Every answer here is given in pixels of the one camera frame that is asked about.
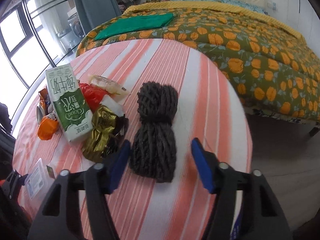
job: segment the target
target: floral bedspread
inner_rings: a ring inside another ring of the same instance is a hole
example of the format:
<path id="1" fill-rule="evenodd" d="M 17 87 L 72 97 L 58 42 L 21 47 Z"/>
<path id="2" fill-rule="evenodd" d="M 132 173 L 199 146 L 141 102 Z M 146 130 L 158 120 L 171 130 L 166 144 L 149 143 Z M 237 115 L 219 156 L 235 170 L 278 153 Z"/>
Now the floral bedspread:
<path id="1" fill-rule="evenodd" d="M 167 12 L 175 17 L 166 27 L 94 40 L 99 31 L 118 18 Z M 89 49 L 124 40 L 177 40 L 214 61 L 244 106 L 320 121 L 319 58 L 303 37 L 298 38 L 283 27 L 249 15 L 207 8 L 134 10 L 88 33 L 78 47 L 77 56 Z"/>

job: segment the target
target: green and white carton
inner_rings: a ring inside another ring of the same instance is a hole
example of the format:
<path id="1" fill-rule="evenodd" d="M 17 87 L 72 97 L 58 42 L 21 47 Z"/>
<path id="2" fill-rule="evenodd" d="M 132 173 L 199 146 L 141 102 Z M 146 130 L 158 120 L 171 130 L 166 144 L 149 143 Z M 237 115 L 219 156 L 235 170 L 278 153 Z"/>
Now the green and white carton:
<path id="1" fill-rule="evenodd" d="M 47 90 L 61 129 L 69 142 L 92 130 L 92 112 L 70 64 L 45 71 Z"/>

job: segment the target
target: crumpled wrapper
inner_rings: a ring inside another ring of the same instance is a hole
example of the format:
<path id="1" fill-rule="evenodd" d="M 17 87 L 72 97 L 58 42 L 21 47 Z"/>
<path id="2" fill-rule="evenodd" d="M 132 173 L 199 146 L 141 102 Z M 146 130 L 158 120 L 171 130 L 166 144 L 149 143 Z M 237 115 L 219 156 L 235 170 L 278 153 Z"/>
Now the crumpled wrapper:
<path id="1" fill-rule="evenodd" d="M 83 156 L 101 163 L 106 155 L 116 152 L 128 129 L 128 119 L 118 117 L 108 107 L 100 106 L 93 114 L 93 130 L 82 148 Z"/>

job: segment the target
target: bed leg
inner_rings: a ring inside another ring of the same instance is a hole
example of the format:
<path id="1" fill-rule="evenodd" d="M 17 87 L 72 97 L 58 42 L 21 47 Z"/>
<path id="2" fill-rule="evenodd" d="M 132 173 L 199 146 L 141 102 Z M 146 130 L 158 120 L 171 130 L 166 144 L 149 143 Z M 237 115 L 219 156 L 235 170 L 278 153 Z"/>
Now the bed leg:
<path id="1" fill-rule="evenodd" d="M 317 128 L 317 127 L 312 128 L 312 130 L 309 132 L 310 137 L 313 137 L 319 131 L 320 131 L 320 128 Z"/>

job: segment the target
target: gold wrapper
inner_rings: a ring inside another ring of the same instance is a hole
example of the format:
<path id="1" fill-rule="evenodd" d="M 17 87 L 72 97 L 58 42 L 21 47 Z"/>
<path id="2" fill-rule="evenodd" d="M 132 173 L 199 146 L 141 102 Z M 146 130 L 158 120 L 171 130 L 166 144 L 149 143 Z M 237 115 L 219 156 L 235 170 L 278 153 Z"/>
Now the gold wrapper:
<path id="1" fill-rule="evenodd" d="M 93 130 L 82 148 L 83 156 L 93 162 L 102 162 L 102 152 L 116 127 L 117 116 L 106 106 L 98 108 L 92 117 Z"/>

